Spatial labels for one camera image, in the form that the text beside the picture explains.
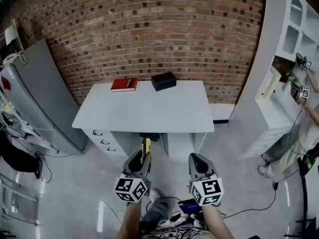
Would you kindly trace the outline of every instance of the fiducial marker cube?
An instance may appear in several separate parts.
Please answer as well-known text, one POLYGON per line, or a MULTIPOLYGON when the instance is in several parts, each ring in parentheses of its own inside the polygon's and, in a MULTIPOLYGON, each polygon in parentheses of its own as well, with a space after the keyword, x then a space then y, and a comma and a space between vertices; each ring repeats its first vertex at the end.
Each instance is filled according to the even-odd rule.
POLYGON ((220 202, 224 194, 221 178, 193 182, 190 190, 198 205, 211 205, 220 202))
POLYGON ((147 191, 144 181, 140 178, 116 178, 113 191, 126 202, 137 203, 147 191))

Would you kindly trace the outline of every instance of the black box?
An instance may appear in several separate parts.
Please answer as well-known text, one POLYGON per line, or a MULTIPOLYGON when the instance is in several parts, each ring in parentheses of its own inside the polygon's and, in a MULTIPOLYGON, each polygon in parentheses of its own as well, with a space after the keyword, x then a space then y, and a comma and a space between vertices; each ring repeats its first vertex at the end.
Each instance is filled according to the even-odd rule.
POLYGON ((176 78, 172 72, 152 76, 152 84, 156 91, 176 86, 176 78))

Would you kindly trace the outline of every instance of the white shelf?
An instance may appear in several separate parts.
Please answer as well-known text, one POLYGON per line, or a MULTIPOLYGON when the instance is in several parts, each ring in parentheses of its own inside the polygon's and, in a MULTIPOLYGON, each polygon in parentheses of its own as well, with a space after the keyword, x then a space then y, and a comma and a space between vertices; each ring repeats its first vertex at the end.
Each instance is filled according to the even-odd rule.
POLYGON ((315 56, 317 44, 310 39, 306 34, 303 34, 298 52, 309 59, 313 59, 315 56))
POLYGON ((319 42, 319 16, 315 10, 308 5, 307 17, 304 27, 304 33, 314 42, 319 42))
POLYGON ((299 0, 292 0, 290 7, 290 21, 301 26, 303 18, 303 6, 299 0))
POLYGON ((291 25, 288 25, 282 50, 286 53, 289 53, 290 55, 294 55, 298 36, 299 31, 291 25))

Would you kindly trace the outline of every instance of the refrigerator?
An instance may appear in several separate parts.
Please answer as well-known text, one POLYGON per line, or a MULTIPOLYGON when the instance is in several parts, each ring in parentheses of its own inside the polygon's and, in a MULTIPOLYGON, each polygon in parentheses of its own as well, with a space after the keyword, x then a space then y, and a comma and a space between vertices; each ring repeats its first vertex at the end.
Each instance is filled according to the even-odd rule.
POLYGON ((26 64, 17 58, 0 71, 10 90, 0 87, 16 111, 40 136, 63 153, 81 153, 87 136, 72 127, 79 106, 67 89, 45 39, 23 52, 26 64))

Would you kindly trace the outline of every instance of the white shoe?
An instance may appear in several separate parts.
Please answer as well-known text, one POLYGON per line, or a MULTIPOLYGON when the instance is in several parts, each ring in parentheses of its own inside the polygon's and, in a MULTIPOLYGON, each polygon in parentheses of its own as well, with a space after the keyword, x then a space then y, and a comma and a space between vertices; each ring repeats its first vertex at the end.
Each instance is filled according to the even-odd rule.
POLYGON ((261 174, 261 175, 263 175, 263 176, 265 176, 265 177, 267 177, 267 178, 271 178, 272 176, 270 175, 270 174, 268 174, 267 173, 267 168, 266 167, 264 167, 264 166, 258 166, 258 172, 261 174))
POLYGON ((150 200, 152 203, 155 202, 156 199, 159 199, 160 195, 156 189, 150 189, 150 200))
POLYGON ((261 154, 261 157, 263 158, 263 160, 265 160, 266 162, 269 162, 269 157, 267 153, 263 153, 261 154))

